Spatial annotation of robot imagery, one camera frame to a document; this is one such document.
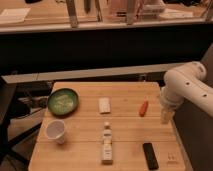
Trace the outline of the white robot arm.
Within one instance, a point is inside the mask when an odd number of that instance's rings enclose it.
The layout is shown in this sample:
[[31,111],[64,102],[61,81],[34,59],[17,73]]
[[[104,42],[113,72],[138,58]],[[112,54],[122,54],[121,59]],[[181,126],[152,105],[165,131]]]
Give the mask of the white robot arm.
[[198,61],[169,69],[164,75],[165,86],[159,94],[162,105],[161,123],[168,124],[185,99],[213,117],[213,88],[206,85],[207,70]]

